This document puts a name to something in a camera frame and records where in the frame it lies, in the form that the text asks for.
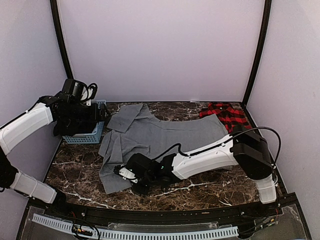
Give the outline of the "light blue plastic basket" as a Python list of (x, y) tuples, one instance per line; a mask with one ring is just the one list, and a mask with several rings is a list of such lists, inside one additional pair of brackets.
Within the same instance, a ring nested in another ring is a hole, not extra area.
[(62, 136), (67, 144), (99, 144), (105, 121), (97, 122), (92, 132), (77, 133), (73, 136)]

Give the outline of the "grey long sleeve shirt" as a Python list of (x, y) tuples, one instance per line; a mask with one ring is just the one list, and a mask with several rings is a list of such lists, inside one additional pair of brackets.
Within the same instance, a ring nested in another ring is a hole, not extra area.
[(189, 121), (164, 121), (155, 117), (147, 104), (124, 105), (114, 114), (102, 139), (99, 155), (103, 157), (99, 177), (107, 194), (131, 187), (114, 173), (114, 167), (128, 162), (135, 153), (153, 159), (174, 144), (188, 152), (214, 143), (228, 134), (214, 114)]

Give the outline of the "red black plaid shirt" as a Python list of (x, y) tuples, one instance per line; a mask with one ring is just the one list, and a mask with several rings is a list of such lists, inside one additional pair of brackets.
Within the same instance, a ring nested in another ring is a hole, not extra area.
[(206, 108), (199, 112), (200, 118), (210, 115), (216, 115), (228, 133), (232, 133), (236, 126), (243, 126), (245, 129), (252, 128), (244, 111), (241, 108), (234, 108), (231, 103), (210, 102)]

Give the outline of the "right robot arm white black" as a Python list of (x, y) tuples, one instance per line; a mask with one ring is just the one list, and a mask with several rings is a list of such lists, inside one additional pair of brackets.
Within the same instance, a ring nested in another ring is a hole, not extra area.
[(127, 162), (126, 169), (133, 173), (130, 180), (138, 193), (147, 194), (151, 186), (166, 188), (203, 172), (239, 165), (258, 190), (260, 202), (255, 205), (255, 213), (266, 217), (275, 208), (275, 162), (267, 140), (255, 128), (237, 126), (232, 134), (212, 144), (189, 152), (165, 151), (159, 157), (161, 161), (135, 153)]

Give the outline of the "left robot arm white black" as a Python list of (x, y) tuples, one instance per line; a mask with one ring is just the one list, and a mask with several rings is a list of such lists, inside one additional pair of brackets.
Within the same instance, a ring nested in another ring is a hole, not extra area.
[(59, 138), (93, 132), (109, 116), (105, 100), (41, 96), (30, 108), (0, 127), (0, 190), (12, 190), (51, 205), (60, 218), (71, 213), (66, 196), (38, 179), (35, 167), (44, 170), (58, 148)]

